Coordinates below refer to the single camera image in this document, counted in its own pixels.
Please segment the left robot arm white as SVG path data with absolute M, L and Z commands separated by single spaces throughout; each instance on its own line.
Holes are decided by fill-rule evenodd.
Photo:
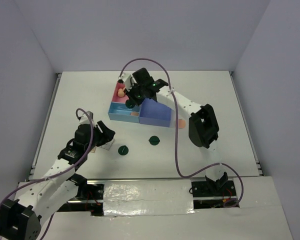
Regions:
M 0 237 L 7 240 L 36 240 L 46 221 L 72 198 L 88 194 L 87 180 L 77 170 L 95 147 L 114 139 L 115 131 L 102 121 L 82 121 L 57 159 L 42 178 L 22 186 L 25 192 L 15 200 L 5 197 L 0 203 Z

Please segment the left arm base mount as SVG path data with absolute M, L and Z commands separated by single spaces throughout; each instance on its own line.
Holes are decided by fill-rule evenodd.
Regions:
M 95 217 L 103 216 L 105 185 L 89 181 L 79 174 L 75 174 L 70 180 L 78 186 L 77 194 L 63 204 L 58 212 L 87 212 Z

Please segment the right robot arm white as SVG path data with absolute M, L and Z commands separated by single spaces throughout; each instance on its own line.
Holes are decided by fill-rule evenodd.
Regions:
M 154 100 L 187 120 L 188 137 L 209 166 L 205 169 L 208 192 L 214 196 L 220 195 L 225 189 L 228 174 L 217 151 L 220 128 L 213 107 L 191 101 L 175 91 L 167 81 L 154 80 L 145 68 L 132 74 L 122 73 L 118 81 L 124 84 L 131 105 L 140 106 L 146 99 Z

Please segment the peach round puff with ribbon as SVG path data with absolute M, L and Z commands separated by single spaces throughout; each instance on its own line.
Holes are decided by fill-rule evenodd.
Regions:
M 179 129 L 184 129 L 187 125 L 187 122 L 184 119 L 179 119 L 178 120 L 178 128 Z

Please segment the green puff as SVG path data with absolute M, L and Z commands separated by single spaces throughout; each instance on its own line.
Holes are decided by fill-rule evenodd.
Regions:
M 153 135 L 149 138 L 148 141 L 152 146 L 156 146 L 160 143 L 160 138 L 156 135 Z
M 127 107 L 128 109 L 132 109 L 132 108 L 135 107 L 135 104 L 134 104 L 134 103 L 131 103 L 131 102 L 126 102 L 125 105 L 126 105 L 126 107 Z
M 118 154 L 121 156 L 125 156 L 129 153 L 129 148 L 126 145 L 121 145 L 118 148 Z

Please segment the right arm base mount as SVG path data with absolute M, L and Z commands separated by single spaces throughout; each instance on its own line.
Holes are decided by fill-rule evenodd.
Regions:
M 195 210 L 239 207 L 234 181 L 226 172 L 217 181 L 207 177 L 192 181 L 188 192 L 192 195 Z

